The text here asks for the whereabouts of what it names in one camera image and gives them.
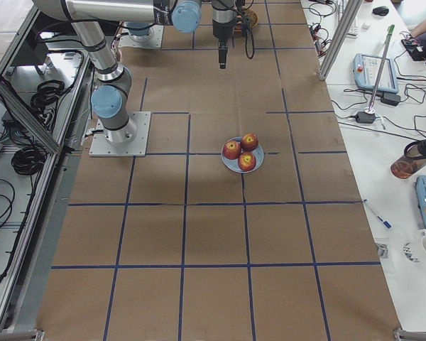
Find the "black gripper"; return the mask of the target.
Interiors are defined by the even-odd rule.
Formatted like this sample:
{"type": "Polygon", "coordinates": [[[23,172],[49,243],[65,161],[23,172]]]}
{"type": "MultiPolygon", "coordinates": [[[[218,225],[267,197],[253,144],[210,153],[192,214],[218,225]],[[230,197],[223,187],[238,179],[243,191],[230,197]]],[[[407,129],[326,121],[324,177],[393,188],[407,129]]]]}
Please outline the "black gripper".
{"type": "Polygon", "coordinates": [[[232,10],[220,11],[214,9],[212,12],[213,35],[218,42],[219,68],[226,67],[228,45],[227,41],[233,36],[236,25],[236,13],[232,10]]]}

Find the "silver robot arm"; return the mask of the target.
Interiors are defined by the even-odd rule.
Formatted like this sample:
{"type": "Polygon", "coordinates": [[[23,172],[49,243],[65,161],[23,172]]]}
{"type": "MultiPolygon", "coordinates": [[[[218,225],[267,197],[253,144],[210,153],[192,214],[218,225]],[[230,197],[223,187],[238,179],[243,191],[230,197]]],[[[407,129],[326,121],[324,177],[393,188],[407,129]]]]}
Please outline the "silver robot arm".
{"type": "Polygon", "coordinates": [[[127,33],[128,35],[138,38],[145,37],[150,34],[150,31],[154,25],[154,23],[126,21],[124,22],[122,33],[127,33]]]}
{"type": "Polygon", "coordinates": [[[132,23],[141,31],[152,24],[173,26],[179,32],[195,31],[202,16],[201,1],[35,1],[45,15],[67,21],[88,52],[98,79],[103,84],[91,98],[91,105],[111,144],[134,140],[137,126],[126,111],[131,87],[129,71],[107,45],[102,22],[124,22],[132,32],[132,23]]]}

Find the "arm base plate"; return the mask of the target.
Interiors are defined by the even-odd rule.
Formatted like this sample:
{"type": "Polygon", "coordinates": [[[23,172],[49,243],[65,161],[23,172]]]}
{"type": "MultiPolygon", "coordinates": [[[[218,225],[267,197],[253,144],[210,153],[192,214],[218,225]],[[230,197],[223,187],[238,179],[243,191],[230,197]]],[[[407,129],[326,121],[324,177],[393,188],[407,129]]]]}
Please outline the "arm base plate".
{"type": "Polygon", "coordinates": [[[146,155],[151,112],[130,112],[127,125],[116,131],[108,130],[98,119],[89,155],[93,157],[127,157],[146,155]]]}
{"type": "Polygon", "coordinates": [[[162,46],[164,27],[153,26],[147,31],[129,31],[124,29],[121,33],[119,48],[160,49],[162,46]]]}

